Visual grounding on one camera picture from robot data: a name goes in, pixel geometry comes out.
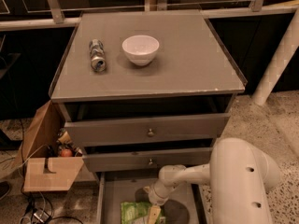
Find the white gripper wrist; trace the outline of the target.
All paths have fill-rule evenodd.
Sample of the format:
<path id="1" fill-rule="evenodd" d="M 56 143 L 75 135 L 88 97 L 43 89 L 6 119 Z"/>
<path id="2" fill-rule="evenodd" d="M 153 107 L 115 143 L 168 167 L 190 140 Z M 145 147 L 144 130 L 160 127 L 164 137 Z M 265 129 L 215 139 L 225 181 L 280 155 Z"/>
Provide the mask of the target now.
<path id="1" fill-rule="evenodd" d="M 161 207 L 164 205 L 172 192 L 171 187 L 167 187 L 162 181 L 156 180 L 150 186 L 146 186 L 143 190 L 148 194 L 149 202 L 153 206 L 149 209 L 148 223 L 155 224 L 161 213 Z"/>

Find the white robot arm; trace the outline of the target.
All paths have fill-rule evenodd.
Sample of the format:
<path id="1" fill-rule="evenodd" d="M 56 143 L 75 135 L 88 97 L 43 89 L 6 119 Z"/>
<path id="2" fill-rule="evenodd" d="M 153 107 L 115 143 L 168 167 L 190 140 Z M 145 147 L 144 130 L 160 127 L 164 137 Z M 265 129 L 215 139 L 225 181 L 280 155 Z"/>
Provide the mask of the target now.
<path id="1" fill-rule="evenodd" d="M 166 165 L 146 192 L 158 209 L 183 183 L 209 185 L 213 224 L 273 224 L 266 192 L 279 181 L 269 155 L 245 140 L 225 138 L 213 147 L 208 164 Z"/>

